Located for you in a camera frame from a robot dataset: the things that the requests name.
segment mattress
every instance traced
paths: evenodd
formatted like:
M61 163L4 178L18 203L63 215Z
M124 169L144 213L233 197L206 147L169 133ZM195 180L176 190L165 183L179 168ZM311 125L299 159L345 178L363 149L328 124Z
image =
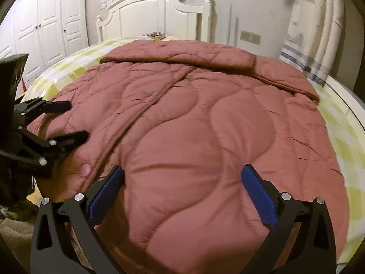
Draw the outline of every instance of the mattress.
M36 97L49 99L63 87L81 77L91 66L112 49L145 37L121 38L101 42L81 50L48 68L32 82L23 101ZM347 243L338 263L350 260L365 236L365 152L357 141L356 133L345 114L330 95L317 83L314 88L321 97L319 111L326 120L328 135L336 152L350 205L350 222Z

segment wall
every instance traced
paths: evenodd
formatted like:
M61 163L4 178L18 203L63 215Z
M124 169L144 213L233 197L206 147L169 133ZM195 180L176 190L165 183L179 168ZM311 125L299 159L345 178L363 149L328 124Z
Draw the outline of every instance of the wall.
M331 75L353 90L364 49L364 21L351 0L344 0L345 24Z
M183 0L200 5L203 0ZM293 0L214 0L213 42L237 46L255 54L278 58L287 36ZM90 44L97 42L96 16L107 17L100 0L86 0L86 20ZM260 45L240 40L240 31L261 35Z

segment headboard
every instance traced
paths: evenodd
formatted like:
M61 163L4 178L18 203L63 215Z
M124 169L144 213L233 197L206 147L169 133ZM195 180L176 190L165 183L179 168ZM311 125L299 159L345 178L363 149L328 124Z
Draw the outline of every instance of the headboard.
M202 6L185 5L180 0L116 0L108 10L106 20L96 17L98 42L151 32L210 41L211 0L204 0Z

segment bed post finial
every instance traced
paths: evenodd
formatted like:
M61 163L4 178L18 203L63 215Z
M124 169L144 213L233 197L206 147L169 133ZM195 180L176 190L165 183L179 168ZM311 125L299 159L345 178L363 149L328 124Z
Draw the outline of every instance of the bed post finial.
M201 14L201 41L210 42L212 25L212 1L204 0Z
M98 15L96 17L96 29L97 29L97 41L98 42L102 42L103 39L103 30L102 27L100 26L100 23L102 22L102 17L100 15Z

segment bed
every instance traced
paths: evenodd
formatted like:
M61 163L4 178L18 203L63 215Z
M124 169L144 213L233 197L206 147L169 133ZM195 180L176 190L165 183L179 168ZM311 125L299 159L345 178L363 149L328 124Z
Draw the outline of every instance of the bed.
M202 6L188 6L179 0L116 0L109 16L97 17L96 45L58 62L39 76L23 100L50 99L63 87L81 77L91 66L117 46L137 39L144 33L163 32L169 39L201 40L211 37L211 0ZM338 259L346 263L365 236L365 111L359 102L335 79L328 77L324 86L313 83L321 97L319 110L326 120L328 134L336 152L350 204L347 244Z

